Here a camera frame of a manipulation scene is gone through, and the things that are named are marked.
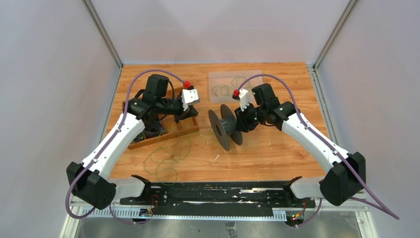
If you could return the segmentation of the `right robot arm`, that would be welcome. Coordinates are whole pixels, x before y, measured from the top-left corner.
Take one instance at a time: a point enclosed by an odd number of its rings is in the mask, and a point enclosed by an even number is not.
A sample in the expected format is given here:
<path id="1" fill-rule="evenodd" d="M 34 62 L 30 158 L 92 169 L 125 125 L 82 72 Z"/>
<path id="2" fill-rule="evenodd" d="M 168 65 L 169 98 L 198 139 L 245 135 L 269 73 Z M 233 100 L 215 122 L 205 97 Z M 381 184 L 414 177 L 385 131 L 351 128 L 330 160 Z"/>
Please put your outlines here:
<path id="1" fill-rule="evenodd" d="M 258 124 L 274 126 L 300 143 L 321 165 L 325 177 L 296 177 L 283 185 L 283 200 L 291 207 L 303 198 L 324 198 L 339 206 L 363 190 L 366 181 L 366 160 L 362 154 L 349 153 L 335 145 L 314 127 L 290 101 L 281 103 L 270 84 L 251 91 L 236 89 L 233 99 L 240 106 L 235 110 L 237 131 L 249 132 Z"/>

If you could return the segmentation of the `dark grey spool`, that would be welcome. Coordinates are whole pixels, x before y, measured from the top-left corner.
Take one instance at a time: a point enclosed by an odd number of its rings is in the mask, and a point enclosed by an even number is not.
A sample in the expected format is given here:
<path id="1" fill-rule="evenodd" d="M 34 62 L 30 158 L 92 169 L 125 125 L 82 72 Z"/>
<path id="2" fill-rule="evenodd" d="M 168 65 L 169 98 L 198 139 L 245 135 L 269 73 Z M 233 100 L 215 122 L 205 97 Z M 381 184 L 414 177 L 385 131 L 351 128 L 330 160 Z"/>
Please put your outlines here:
<path id="1" fill-rule="evenodd" d="M 230 141 L 236 145 L 243 144 L 242 132 L 235 129 L 236 116 L 226 104 L 220 105 L 220 115 L 214 110 L 208 110 L 210 125 L 219 144 L 225 151 L 230 151 Z"/>

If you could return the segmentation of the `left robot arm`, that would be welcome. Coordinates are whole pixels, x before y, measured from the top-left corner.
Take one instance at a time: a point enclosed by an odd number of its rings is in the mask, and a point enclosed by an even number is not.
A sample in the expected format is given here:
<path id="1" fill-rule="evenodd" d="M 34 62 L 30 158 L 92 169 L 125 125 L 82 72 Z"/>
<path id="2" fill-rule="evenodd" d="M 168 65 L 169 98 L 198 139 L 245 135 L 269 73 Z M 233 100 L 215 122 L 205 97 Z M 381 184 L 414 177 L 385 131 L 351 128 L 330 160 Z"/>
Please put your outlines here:
<path id="1" fill-rule="evenodd" d="M 197 89 L 175 74 L 183 89 L 178 95 L 168 87 L 173 84 L 168 78 L 171 74 L 161 69 L 152 69 L 144 89 L 131 98 L 126 95 L 123 111 L 117 123 L 102 142 L 80 163 L 72 162 L 66 169 L 69 189 L 65 205 L 70 208 L 70 197 L 77 197 L 90 204 L 93 209 L 103 210 L 117 199 L 132 197 L 138 204 L 148 204 L 152 198 L 150 182 L 140 176 L 110 181 L 113 167 L 123 152 L 143 133 L 147 126 L 160 121 L 159 116 L 174 116 L 176 121 L 196 117 L 194 105 L 200 102 Z"/>

